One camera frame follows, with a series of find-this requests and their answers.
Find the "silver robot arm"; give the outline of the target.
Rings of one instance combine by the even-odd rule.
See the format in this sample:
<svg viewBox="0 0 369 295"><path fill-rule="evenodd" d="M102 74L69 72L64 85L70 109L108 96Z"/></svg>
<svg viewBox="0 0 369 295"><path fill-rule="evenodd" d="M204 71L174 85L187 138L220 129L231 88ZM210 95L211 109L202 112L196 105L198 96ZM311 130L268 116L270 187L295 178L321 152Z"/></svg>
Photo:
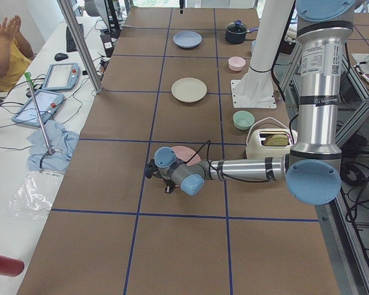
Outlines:
<svg viewBox="0 0 369 295"><path fill-rule="evenodd" d="M239 108L272 105L270 76L291 14L298 14L295 41L301 46L298 130L282 157L201 160L194 165L161 147L147 164L148 178L162 179L168 191L198 193L206 180L265 183L284 180L289 192L311 205L323 205L341 189L341 150L335 143L341 60L352 34L358 1L266 1L248 72L232 86Z"/></svg>

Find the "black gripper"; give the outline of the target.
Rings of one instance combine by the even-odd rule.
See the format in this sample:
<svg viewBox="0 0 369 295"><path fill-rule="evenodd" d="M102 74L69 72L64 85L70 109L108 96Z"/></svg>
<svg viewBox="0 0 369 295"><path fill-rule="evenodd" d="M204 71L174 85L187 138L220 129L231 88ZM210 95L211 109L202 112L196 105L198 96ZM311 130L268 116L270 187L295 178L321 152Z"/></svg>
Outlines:
<svg viewBox="0 0 369 295"><path fill-rule="evenodd" d="M166 187L164 189L164 192L166 194L171 194L176 188L176 184L172 180L165 179L165 178L162 177L161 173L159 172L159 169L158 169L157 165L155 164L154 159L151 159L149 161L149 163L146 164L145 176L148 179L150 179L152 177L161 179L166 185Z"/></svg>

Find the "person's raised hand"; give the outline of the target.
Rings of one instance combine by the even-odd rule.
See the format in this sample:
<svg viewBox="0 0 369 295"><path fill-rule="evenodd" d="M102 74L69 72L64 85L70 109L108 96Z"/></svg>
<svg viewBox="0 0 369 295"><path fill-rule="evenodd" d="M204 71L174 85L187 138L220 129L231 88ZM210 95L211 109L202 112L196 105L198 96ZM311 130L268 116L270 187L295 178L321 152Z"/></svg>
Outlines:
<svg viewBox="0 0 369 295"><path fill-rule="evenodd" d="M12 42L20 34L22 21L18 15L7 17L0 23L0 37L4 42Z"/></svg>

